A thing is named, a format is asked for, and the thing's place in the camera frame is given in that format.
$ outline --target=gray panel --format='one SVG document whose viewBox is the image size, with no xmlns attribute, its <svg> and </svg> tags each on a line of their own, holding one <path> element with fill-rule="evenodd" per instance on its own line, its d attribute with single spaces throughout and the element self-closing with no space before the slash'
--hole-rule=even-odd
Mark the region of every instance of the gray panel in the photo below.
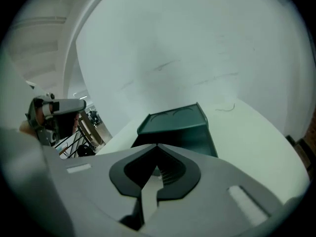
<svg viewBox="0 0 316 237">
<path fill-rule="evenodd" d="M 66 160 L 53 159 L 51 155 L 46 156 L 48 157 L 49 165 L 53 164 L 51 173 L 56 178 L 55 183 L 59 183 L 61 179 L 67 179 L 67 182 L 75 186 L 76 190 L 86 199 L 93 202 L 95 206 L 111 218 L 119 221 L 124 216 L 132 213 L 136 198 L 122 196 L 118 192 L 110 180 L 110 168 L 118 160 L 146 147 L 144 145 L 128 151 Z M 63 175 L 60 174 L 60 169 L 57 170 L 55 168 L 55 165 L 57 165 L 56 161 L 60 161 L 63 164 Z M 85 163 L 89 163 L 91 168 L 71 174 L 66 171 L 68 167 L 83 165 Z"/>
<path fill-rule="evenodd" d="M 252 228 L 227 191 L 234 185 L 242 186 L 270 214 L 282 207 L 270 191 L 231 164 L 185 149 L 166 147 L 194 160 L 201 170 L 201 179 L 183 199 L 159 202 L 156 212 L 140 230 L 142 233 L 164 237 L 225 237 Z"/>
<path fill-rule="evenodd" d="M 59 110 L 54 112 L 55 115 L 78 112 L 85 108 L 85 101 L 81 99 L 58 99 L 56 102 L 59 102 Z"/>
<path fill-rule="evenodd" d="M 51 182 L 39 141 L 28 134 L 0 129 L 0 144 L 3 176 L 30 216 L 53 235 L 74 236 L 72 221 Z M 47 150 L 58 155 L 55 149 Z"/>
<path fill-rule="evenodd" d="M 107 189 L 103 186 L 102 190 L 98 189 L 98 186 L 102 185 L 105 179 L 102 180 L 102 178 L 97 177 L 97 174 L 89 174 L 89 170 L 93 170 L 91 172 L 98 173 L 100 177 L 108 178 L 109 172 L 106 169 L 113 162 L 145 147 L 147 145 L 114 154 L 66 160 L 61 160 L 57 152 L 55 154 L 52 154 L 52 152 L 44 153 L 51 171 L 52 180 L 73 222 L 75 236 L 146 236 L 119 223 L 111 215 L 112 213 L 118 216 L 118 211 L 121 214 L 130 211 L 131 206 L 124 208 L 125 204 L 120 204 L 125 198 L 127 198 L 126 201 L 131 201 L 130 198 L 121 196 L 118 193 L 118 197 L 115 197 L 113 200 L 112 195 L 115 193 L 115 190 L 112 190 L 111 187 Z M 80 172 L 69 174 L 66 170 L 67 167 L 85 163 L 91 164 L 92 167 L 81 171 L 82 175 L 77 175 Z M 96 177 L 96 179 L 89 179 L 88 176 Z"/>
</svg>

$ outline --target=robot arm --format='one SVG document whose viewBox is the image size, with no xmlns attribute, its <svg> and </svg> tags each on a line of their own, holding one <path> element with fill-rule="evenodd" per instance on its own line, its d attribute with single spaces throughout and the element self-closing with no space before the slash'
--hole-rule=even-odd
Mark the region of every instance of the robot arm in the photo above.
<svg viewBox="0 0 316 237">
<path fill-rule="evenodd" d="M 39 123 L 36 118 L 38 108 L 42 108 L 43 123 Z M 26 117 L 40 143 L 53 146 L 56 141 L 72 135 L 74 119 L 85 108 L 84 100 L 52 99 L 48 96 L 40 96 L 32 100 Z"/>
</svg>

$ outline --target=white plastic strip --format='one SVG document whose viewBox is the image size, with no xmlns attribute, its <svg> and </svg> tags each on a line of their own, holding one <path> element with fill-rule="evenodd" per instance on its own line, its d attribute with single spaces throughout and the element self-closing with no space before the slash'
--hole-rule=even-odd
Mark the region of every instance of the white plastic strip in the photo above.
<svg viewBox="0 0 316 237">
<path fill-rule="evenodd" d="M 268 219 L 267 214 L 247 195 L 247 193 L 241 187 L 231 186 L 228 189 L 228 192 L 251 225 L 258 226 Z"/>
<path fill-rule="evenodd" d="M 75 167 L 69 167 L 69 168 L 67 168 L 67 171 L 69 174 L 71 174 L 71 173 L 83 171 L 83 170 L 86 170 L 89 168 L 91 168 L 91 165 L 89 163 L 87 163 L 87 164 L 83 164 L 83 165 L 79 165 L 79 166 L 75 166 Z"/>
<path fill-rule="evenodd" d="M 51 116 L 49 104 L 43 105 L 42 110 L 43 110 L 44 117 Z"/>
<path fill-rule="evenodd" d="M 142 189 L 142 208 L 144 221 L 147 222 L 157 210 L 157 191 L 163 188 L 162 179 L 151 176 Z"/>
</svg>

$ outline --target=white ceiling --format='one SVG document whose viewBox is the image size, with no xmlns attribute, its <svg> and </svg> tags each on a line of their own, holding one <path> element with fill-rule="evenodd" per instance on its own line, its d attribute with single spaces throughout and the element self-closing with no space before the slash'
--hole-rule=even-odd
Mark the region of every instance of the white ceiling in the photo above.
<svg viewBox="0 0 316 237">
<path fill-rule="evenodd" d="M 4 43 L 24 79 L 57 97 L 62 97 L 55 68 L 58 40 L 75 1 L 28 0 L 14 19 Z M 82 76 L 76 78 L 75 85 L 84 83 Z"/>
</svg>

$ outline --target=white curved wall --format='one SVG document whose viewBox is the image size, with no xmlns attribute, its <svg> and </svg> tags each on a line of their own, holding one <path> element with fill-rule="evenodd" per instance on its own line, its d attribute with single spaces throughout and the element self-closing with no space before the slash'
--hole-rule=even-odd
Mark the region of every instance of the white curved wall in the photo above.
<svg viewBox="0 0 316 237">
<path fill-rule="evenodd" d="M 0 127 L 18 130 L 26 120 L 25 113 L 35 94 L 17 72 L 3 46 L 0 46 L 0 67 Z"/>
<path fill-rule="evenodd" d="M 306 29 L 284 1 L 102 0 L 76 43 L 112 135 L 139 115 L 238 97 L 299 139 L 315 106 Z"/>
<path fill-rule="evenodd" d="M 83 24 L 99 1 L 75 0 L 59 38 L 56 71 L 59 75 L 58 86 L 62 90 L 64 98 L 68 96 L 73 67 L 78 57 L 75 41 Z"/>
</svg>

